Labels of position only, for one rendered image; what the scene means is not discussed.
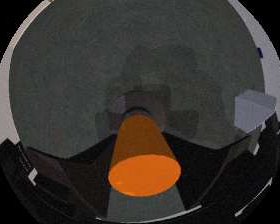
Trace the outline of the orange knob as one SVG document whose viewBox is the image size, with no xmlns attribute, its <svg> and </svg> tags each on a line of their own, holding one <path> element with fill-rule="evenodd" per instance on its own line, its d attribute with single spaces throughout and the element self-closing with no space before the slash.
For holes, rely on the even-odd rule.
<svg viewBox="0 0 280 224">
<path fill-rule="evenodd" d="M 171 188 L 181 168 L 155 121 L 135 115 L 125 120 L 113 149 L 109 184 L 129 196 L 152 196 Z"/>
</svg>

